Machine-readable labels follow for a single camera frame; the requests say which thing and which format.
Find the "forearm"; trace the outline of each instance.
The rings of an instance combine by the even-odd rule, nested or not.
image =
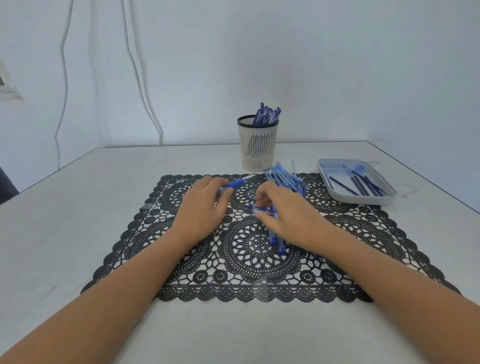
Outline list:
[[[37,327],[4,363],[109,363],[191,244],[167,231]]]
[[[479,306],[345,231],[336,232],[324,255],[433,363],[478,361]]]

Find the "white pen holder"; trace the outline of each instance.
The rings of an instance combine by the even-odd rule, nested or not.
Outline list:
[[[247,170],[266,170],[273,165],[278,120],[271,125],[252,125],[255,115],[237,119],[242,166]]]

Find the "white table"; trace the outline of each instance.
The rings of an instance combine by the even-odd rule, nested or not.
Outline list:
[[[480,215],[367,142],[276,146],[371,162],[399,197],[384,210],[480,303]],[[0,353],[73,300],[165,174],[247,173],[238,145],[96,149],[0,206]],[[414,194],[411,187],[418,190]],[[423,363],[373,303],[155,300],[117,363]]]

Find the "black lace placemat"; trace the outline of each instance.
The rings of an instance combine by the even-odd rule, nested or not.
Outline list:
[[[244,176],[221,177],[234,181]],[[305,198],[330,222],[460,293],[379,206],[337,202],[318,173],[301,173],[299,177],[308,184]],[[82,292],[167,231],[183,195],[200,178],[163,176]],[[221,224],[180,261],[157,297],[163,301],[207,301],[217,297],[225,302],[234,298],[243,302],[254,298],[264,302],[274,298],[284,302],[295,298],[330,302],[338,297],[345,302],[356,298],[371,302],[365,291],[333,262],[290,244],[285,247],[287,255],[281,256],[276,247],[270,246],[265,226],[246,208],[253,205],[256,189],[265,180],[263,175],[250,178],[234,192]]]

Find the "white plastic tray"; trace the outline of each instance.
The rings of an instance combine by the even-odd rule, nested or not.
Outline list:
[[[359,159],[336,159],[336,158],[323,158],[318,160],[318,167],[320,168],[320,175],[327,187],[330,196],[339,201],[347,204],[359,204],[359,205],[389,205],[395,200],[397,193],[395,189],[373,168],[369,163]],[[335,178],[351,190],[361,194],[358,188],[355,186],[351,177],[355,176],[351,171],[354,170],[361,176],[367,176],[370,181],[385,191],[383,196],[374,196],[372,192],[365,186],[370,196],[355,196],[347,189],[336,184],[330,180],[330,177]]]

